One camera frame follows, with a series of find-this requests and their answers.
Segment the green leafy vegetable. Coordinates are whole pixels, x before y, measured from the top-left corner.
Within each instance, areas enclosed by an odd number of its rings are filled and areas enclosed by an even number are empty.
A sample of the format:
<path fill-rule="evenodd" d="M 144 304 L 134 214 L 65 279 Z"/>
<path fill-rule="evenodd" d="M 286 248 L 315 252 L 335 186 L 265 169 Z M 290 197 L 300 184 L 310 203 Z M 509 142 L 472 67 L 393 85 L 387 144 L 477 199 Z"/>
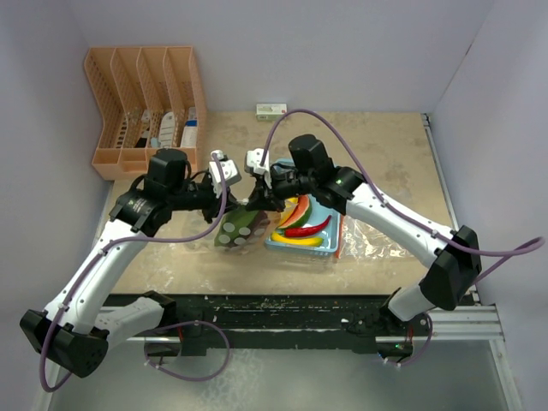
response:
<path fill-rule="evenodd" d="M 245 206 L 226 213 L 214 239 L 215 247 L 243 246 L 257 223 L 260 211 L 247 211 Z"/>

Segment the orange purple papaya slice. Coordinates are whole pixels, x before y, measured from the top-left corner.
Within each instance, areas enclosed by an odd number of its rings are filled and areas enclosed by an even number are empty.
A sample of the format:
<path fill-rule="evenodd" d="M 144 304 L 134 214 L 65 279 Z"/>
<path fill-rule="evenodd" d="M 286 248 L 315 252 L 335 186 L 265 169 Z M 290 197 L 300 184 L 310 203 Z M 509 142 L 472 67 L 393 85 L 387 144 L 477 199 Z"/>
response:
<path fill-rule="evenodd" d="M 280 213 L 277 211 L 261 211 L 258 214 L 257 223 L 253 226 L 248 238 L 251 247 L 259 247 L 271 232 L 279 225 Z"/>

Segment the clear polka dot zip bag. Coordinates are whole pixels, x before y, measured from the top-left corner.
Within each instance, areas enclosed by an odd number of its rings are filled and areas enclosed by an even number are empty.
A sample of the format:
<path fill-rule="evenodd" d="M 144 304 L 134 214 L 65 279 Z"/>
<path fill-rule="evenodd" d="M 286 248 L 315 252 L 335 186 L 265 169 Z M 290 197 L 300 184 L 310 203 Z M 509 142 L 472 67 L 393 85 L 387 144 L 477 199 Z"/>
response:
<path fill-rule="evenodd" d="M 213 241 L 214 250 L 226 253 L 244 252 L 262 241 L 280 216 L 278 211 L 249 211 L 247 200 L 240 201 L 234 210 L 223 215 Z"/>

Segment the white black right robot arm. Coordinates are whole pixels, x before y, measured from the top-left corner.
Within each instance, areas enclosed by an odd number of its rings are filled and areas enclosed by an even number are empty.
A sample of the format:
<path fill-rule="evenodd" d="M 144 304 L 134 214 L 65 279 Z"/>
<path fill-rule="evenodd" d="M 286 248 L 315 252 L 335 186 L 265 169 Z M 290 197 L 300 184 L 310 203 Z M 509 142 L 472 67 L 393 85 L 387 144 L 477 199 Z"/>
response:
<path fill-rule="evenodd" d="M 427 269 L 416 284 L 398 289 L 381 313 L 382 328 L 402 334 L 415 316 L 435 307 L 454 310 L 480 274 L 476 232 L 458 230 L 428 220 L 380 193 L 357 170 L 336 166 L 324 144 L 312 134 L 292 139 L 293 166 L 269 164 L 266 150 L 247 152 L 245 170 L 256 180 L 249 196 L 249 211 L 281 211 L 286 199 L 310 194 L 322 206 L 367 223 L 407 249 Z M 396 210 L 389 207 L 395 204 Z"/>

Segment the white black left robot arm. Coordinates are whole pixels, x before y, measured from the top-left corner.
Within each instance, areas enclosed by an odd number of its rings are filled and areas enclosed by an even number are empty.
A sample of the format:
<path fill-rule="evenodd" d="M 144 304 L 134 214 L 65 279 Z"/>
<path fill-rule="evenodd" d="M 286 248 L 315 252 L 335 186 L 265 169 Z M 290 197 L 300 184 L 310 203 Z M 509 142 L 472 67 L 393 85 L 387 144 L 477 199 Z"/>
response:
<path fill-rule="evenodd" d="M 152 330 L 158 336 L 176 327 L 176 302 L 148 291 L 134 302 L 103 314 L 101 309 L 121 275 L 176 211 L 201 211 L 211 229 L 236 206 L 230 186 L 241 179 L 235 162 L 214 151 L 200 182 L 192 178 L 187 155 L 160 149 L 147 172 L 120 195 L 94 248 L 59 294 L 41 310 L 29 309 L 20 327 L 39 353 L 44 389 L 53 389 L 45 377 L 50 360 L 69 375 L 85 378 L 108 351 L 130 337 Z"/>

